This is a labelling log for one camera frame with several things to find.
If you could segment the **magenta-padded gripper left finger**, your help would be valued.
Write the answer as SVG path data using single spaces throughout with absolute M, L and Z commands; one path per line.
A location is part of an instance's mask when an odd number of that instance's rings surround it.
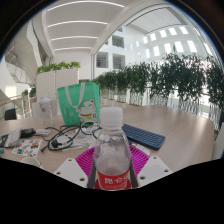
M 94 148 L 90 148 L 77 158 L 67 158 L 54 174 L 78 186 L 93 189 L 96 179 L 93 154 Z

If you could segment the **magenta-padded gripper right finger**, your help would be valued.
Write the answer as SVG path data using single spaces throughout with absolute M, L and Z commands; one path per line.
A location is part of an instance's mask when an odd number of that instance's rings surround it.
M 150 156 L 131 146 L 132 164 L 130 183 L 132 188 L 143 187 L 172 173 L 171 169 L 158 157 Z

